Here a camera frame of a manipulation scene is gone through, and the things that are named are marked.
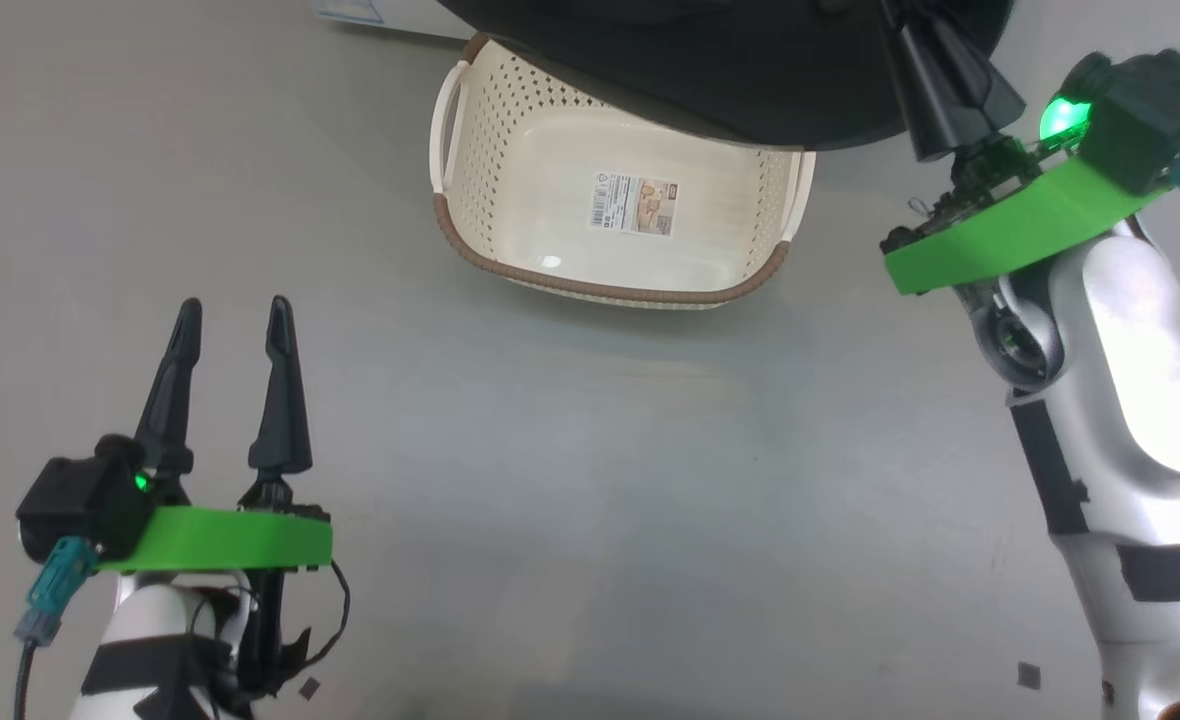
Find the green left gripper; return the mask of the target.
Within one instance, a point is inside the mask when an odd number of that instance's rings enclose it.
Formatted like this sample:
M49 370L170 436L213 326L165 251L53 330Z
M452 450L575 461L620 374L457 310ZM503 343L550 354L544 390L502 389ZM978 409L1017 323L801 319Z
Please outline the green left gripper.
M145 449L145 466L155 470L156 477L181 477L194 469L186 434L202 320L199 300L186 299L139 415L136 441ZM271 301L266 356L271 369L258 432L248 450L248 466L256 471L256 478L247 489L247 505L287 508L293 493L286 478L310 470L314 451L296 319L283 295ZM132 555L101 559L97 569L127 574L324 568L333 561L333 541L329 521L278 512L160 508L148 521Z

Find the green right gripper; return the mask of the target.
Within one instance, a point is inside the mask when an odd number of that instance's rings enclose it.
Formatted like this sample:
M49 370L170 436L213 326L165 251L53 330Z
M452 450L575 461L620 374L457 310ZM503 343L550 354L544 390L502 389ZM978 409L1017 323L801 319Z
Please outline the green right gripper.
M898 225L881 241L884 269L902 295L1053 258L1167 192L1130 194L1090 166L1075 138L989 137L1018 119L1025 102L956 1L886 1L884 50L916 159L953 152L951 190L920 225Z

